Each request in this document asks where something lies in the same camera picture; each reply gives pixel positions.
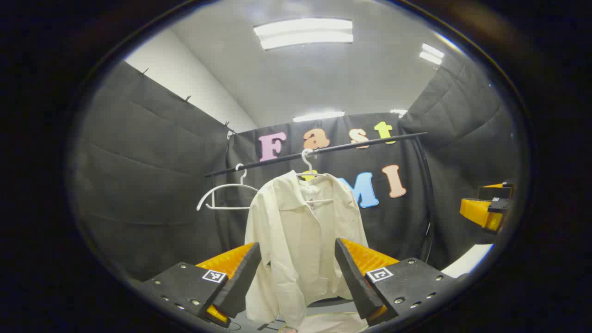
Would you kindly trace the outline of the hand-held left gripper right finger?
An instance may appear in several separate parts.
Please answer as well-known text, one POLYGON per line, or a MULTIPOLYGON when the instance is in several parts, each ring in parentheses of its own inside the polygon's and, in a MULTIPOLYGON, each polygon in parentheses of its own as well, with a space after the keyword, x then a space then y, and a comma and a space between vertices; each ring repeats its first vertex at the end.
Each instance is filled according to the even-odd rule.
POLYGON ((370 327, 407 324, 457 289, 457 278, 420 259, 394 259, 345 238, 336 238, 334 252, 357 312, 370 327))

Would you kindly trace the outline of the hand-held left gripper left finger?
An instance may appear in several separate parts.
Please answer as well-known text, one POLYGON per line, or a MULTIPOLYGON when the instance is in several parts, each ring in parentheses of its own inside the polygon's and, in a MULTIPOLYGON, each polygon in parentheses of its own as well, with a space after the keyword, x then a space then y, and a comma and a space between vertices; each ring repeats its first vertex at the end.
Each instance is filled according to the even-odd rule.
POLYGON ((259 243, 252 242, 199 264, 173 264, 140 283, 139 291, 166 309, 227 328, 245 310, 260 262, 259 243))

